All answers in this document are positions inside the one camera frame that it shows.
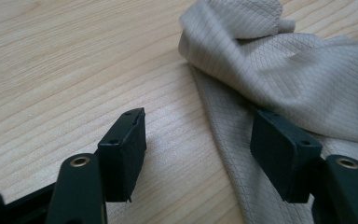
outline folded cloth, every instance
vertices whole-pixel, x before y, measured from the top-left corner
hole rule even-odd
[[[282,202],[250,154],[256,106],[312,133],[323,156],[358,160],[358,41],[287,33],[294,23],[281,14],[275,0],[199,0],[180,18],[179,51],[251,223],[312,222],[312,200]]]

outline cloth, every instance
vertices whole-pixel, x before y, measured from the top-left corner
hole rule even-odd
[[[199,0],[180,18],[191,64],[221,152],[250,223],[312,223],[310,206],[282,202],[249,144],[255,108],[312,133],[323,157],[358,160],[358,41],[293,34],[275,0]]]

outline textured fabric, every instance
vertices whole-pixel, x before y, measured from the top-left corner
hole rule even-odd
[[[312,222],[312,199],[282,202],[251,156],[256,106],[313,133],[324,157],[358,160],[358,42],[280,34],[294,28],[280,20],[281,13],[272,0],[198,1],[180,19],[179,51],[192,65],[214,139],[251,223]]]

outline light wood tabletop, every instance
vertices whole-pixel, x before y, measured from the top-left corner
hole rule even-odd
[[[0,193],[55,182],[144,107],[147,151],[132,203],[109,223],[243,223],[190,70],[179,16],[194,0],[0,0]],[[358,0],[283,0],[296,32],[358,39]]]

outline wooden table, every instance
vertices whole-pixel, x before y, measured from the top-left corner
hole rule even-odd
[[[0,192],[7,203],[93,152],[144,107],[147,152],[133,203],[110,223],[242,223],[194,79],[177,51],[193,0],[0,0]],[[358,1],[282,1],[297,32],[358,39]]]

